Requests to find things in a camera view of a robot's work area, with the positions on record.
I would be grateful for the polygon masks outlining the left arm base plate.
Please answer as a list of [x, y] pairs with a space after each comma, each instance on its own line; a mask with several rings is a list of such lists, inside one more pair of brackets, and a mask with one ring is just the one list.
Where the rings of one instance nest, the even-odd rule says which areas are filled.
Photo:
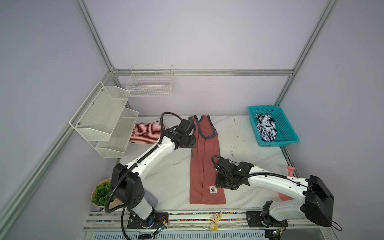
[[153, 212], [147, 219], [138, 215], [130, 216], [127, 223], [128, 229], [158, 229], [169, 221], [169, 213]]

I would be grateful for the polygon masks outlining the red white striped folded top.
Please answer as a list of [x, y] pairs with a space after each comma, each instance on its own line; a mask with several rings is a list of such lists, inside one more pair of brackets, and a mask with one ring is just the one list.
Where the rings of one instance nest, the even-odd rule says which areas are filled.
[[155, 144], [161, 137], [161, 123], [135, 124], [130, 142], [134, 144]]

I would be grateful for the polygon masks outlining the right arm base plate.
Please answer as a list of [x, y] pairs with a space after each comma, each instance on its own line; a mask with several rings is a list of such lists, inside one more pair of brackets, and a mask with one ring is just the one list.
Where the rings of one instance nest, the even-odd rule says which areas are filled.
[[246, 219], [250, 228], [285, 228], [288, 226], [287, 220], [278, 221], [266, 211], [248, 211]]

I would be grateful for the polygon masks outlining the teal plastic basket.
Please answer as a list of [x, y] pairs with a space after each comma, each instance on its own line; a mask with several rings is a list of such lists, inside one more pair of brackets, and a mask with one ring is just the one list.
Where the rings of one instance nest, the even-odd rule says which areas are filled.
[[286, 147], [299, 142], [294, 128], [282, 108], [251, 106], [250, 123], [260, 147]]

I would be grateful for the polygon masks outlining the navy white striped top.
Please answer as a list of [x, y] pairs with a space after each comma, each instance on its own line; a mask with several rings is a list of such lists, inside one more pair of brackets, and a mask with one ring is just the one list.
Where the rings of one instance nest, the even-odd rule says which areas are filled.
[[275, 120], [268, 115], [256, 115], [256, 118], [261, 140], [264, 142], [274, 142], [278, 135]]

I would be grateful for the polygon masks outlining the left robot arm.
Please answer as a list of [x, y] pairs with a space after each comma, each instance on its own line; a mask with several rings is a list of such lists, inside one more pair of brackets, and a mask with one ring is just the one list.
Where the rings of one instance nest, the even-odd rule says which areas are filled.
[[[178, 118], [180, 123], [164, 129], [165, 115]], [[155, 208], [145, 199], [143, 180], [150, 170], [175, 150], [196, 147], [196, 127], [192, 120], [164, 112], [161, 114], [160, 124], [160, 137], [153, 146], [127, 165], [117, 164], [114, 167], [110, 195], [104, 206], [105, 213], [123, 209], [144, 221], [154, 219]]]

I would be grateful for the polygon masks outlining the red tank top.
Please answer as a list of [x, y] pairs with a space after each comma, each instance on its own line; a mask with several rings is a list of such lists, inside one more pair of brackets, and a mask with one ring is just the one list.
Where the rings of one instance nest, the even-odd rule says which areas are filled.
[[209, 115], [189, 117], [196, 131], [196, 147], [191, 150], [190, 204], [224, 205], [224, 190], [216, 187], [217, 170], [212, 156], [220, 155], [219, 137]]

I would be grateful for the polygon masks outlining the pink watering can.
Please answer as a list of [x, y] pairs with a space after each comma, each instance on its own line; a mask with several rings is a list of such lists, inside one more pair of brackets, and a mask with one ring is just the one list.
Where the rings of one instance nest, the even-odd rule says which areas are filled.
[[[287, 167], [289, 173], [288, 173], [288, 177], [293, 177], [294, 176], [294, 171], [296, 170], [295, 167]], [[285, 201], [290, 201], [290, 200], [293, 200], [293, 198], [285, 195], [285, 194], [282, 194], [282, 193], [278, 193], [279, 194], [279, 198], [281, 199], [281, 201], [285, 202]]]

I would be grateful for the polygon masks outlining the potted green plant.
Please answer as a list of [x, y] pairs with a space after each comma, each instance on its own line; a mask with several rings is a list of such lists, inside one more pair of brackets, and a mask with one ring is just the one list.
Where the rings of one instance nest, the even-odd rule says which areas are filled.
[[101, 181], [93, 190], [91, 195], [91, 202], [97, 206], [103, 208], [111, 194], [111, 180], [106, 179]]

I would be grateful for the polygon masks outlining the white mesh lower shelf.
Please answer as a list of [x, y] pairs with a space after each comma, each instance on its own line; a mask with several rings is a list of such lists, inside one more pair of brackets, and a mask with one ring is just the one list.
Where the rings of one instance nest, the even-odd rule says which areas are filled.
[[108, 142], [98, 142], [96, 151], [104, 159], [120, 159], [124, 156], [139, 112], [124, 108]]

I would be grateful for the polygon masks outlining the aluminium front rail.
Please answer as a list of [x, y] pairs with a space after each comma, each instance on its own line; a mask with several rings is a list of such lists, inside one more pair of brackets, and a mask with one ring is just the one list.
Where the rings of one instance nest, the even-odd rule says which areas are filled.
[[[209, 231], [212, 219], [215, 216], [213, 211], [170, 211], [168, 217], [168, 230], [203, 230]], [[119, 231], [121, 223], [127, 226], [130, 222], [130, 214], [125, 213], [121, 217], [121, 211], [111, 214], [105, 212], [91, 212], [83, 227], [84, 232]], [[249, 229], [251, 218], [247, 217], [245, 211], [226, 210], [222, 212], [222, 218], [218, 221], [220, 230], [241, 230]], [[288, 220], [288, 229], [321, 229], [309, 220], [295, 219]]]

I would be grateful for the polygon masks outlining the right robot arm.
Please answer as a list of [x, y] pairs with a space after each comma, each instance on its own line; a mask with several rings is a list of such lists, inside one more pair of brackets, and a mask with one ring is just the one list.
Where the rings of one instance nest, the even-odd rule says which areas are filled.
[[317, 226], [343, 231], [343, 227], [333, 219], [335, 197], [321, 178], [313, 175], [309, 178], [290, 177], [218, 155], [212, 156], [211, 161], [217, 172], [217, 188], [237, 191], [243, 186], [258, 187], [290, 198], [288, 201], [269, 200], [264, 203], [260, 212], [263, 227], [307, 219]]

